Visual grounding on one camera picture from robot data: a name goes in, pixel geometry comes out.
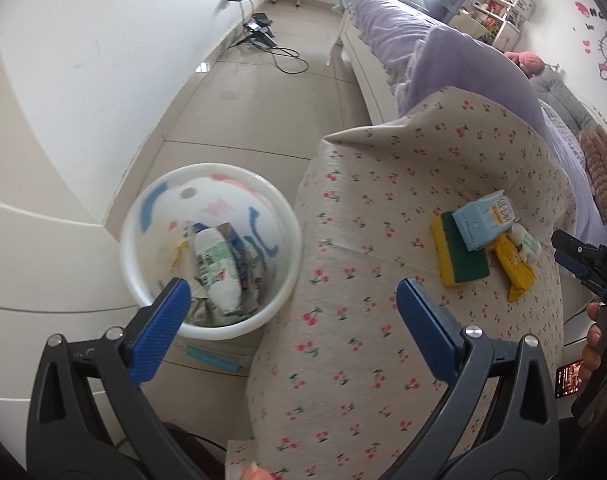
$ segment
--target phone screen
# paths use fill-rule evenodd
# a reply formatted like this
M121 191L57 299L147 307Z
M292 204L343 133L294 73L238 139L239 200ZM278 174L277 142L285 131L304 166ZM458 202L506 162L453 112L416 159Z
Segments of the phone screen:
M579 367L583 361L576 361L569 365L557 368L557 381L554 385L554 397L560 399L576 394L581 386Z

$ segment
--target trash bin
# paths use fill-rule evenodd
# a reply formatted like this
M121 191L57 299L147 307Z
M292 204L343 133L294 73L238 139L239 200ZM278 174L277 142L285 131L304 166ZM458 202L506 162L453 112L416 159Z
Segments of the trash bin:
M152 304L170 280L176 248L195 223L229 222L259 255L259 310L221 327L183 323L187 338L222 340L264 325L288 300L299 272L301 228L288 201L266 179L227 164L194 164L150 184L134 202L121 233L123 276L139 306Z

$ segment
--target yellow sponge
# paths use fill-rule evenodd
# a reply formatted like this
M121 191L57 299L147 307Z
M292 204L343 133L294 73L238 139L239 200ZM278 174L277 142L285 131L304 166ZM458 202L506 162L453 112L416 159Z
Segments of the yellow sponge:
M485 251L469 251L466 248L451 211L435 218L430 228L437 246L443 285L453 286L490 276Z

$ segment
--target cherry print fabric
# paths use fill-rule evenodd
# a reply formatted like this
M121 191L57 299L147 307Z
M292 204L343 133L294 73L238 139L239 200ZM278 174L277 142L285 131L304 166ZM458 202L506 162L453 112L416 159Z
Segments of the cherry print fabric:
M487 279L443 286L430 232L435 215L497 189L543 245L538 279L514 303L493 255ZM408 276L462 325L493 338L535 334L556 369L563 310L550 238L573 232L575 200L546 143L510 111L446 88L392 123L330 135L296 210L301 274L254 358L254 440L230 446L229 474L255 460L277 480L375 480L394 462L445 392L396 310ZM457 453L472 445L492 391L489 383Z

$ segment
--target finger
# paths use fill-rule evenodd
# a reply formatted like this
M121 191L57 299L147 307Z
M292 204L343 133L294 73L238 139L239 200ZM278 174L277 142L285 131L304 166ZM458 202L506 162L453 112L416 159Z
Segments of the finger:
M243 472L241 480L272 480L272 475L270 475L267 470L259 467L255 462L253 462Z
M587 316L592 320L597 320L597 314L599 314L599 304L598 303L589 303L586 307Z
M592 370L584 365L579 368L579 378L582 381L587 381L592 376Z
M601 356L589 345L584 346L581 358L583 359L583 366L590 370L597 370L601 364Z
M587 331L586 342L590 346L592 346L592 348L594 348L595 346L597 346L597 343L599 343L600 339L601 329L596 324L594 324L590 327L590 330Z
M254 478L254 475L256 475L257 470L258 466L254 462L251 463L243 472L241 480L251 480L252 478Z

